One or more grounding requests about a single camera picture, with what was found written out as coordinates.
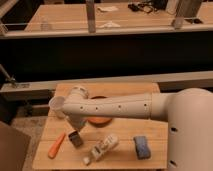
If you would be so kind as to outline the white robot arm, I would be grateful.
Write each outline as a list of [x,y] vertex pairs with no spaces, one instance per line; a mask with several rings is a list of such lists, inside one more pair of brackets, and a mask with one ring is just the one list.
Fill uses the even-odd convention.
[[75,119],[105,116],[167,121],[168,171],[213,171],[213,93],[208,90],[188,88],[95,100],[74,89],[62,111]]

